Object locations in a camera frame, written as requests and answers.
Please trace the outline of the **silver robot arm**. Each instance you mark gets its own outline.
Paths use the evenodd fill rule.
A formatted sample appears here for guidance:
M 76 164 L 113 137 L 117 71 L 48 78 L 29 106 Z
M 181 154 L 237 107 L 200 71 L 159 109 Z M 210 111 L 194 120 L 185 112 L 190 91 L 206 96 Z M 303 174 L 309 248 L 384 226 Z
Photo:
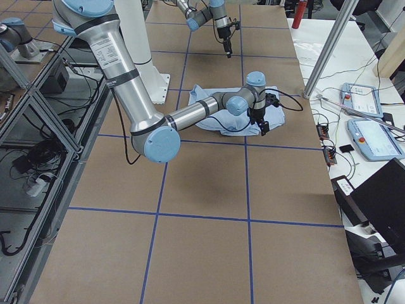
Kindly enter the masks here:
M 113 1 L 53 1 L 55 31 L 77 36 L 91 48 L 106 84 L 123 106 L 131 122 L 132 146 L 156 163 L 172 160 L 180 149 L 179 131 L 220 110 L 245 113 L 262 135 L 270 127 L 265 120 L 265 75 L 251 72 L 237 92 L 214 92 L 169 115 L 157 111 L 120 34 L 120 18 Z
M 235 27 L 234 30 L 239 30 L 240 23 L 228 16 L 224 1 L 201 1 L 203 8 L 200 10 L 190 1 L 171 1 L 171 3 L 184 14 L 192 32 L 212 21 L 217 42 L 223 46 L 227 58 L 232 57 L 231 38 L 234 33 L 231 32 L 231 28 Z

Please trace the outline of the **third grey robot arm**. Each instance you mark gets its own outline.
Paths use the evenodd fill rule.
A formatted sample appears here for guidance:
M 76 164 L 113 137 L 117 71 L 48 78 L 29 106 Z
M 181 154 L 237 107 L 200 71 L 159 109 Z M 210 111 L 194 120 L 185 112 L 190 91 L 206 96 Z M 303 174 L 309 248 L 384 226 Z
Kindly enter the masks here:
M 40 64 L 53 51 L 52 42 L 35 41 L 17 17 L 1 20 L 1 45 L 16 63 Z

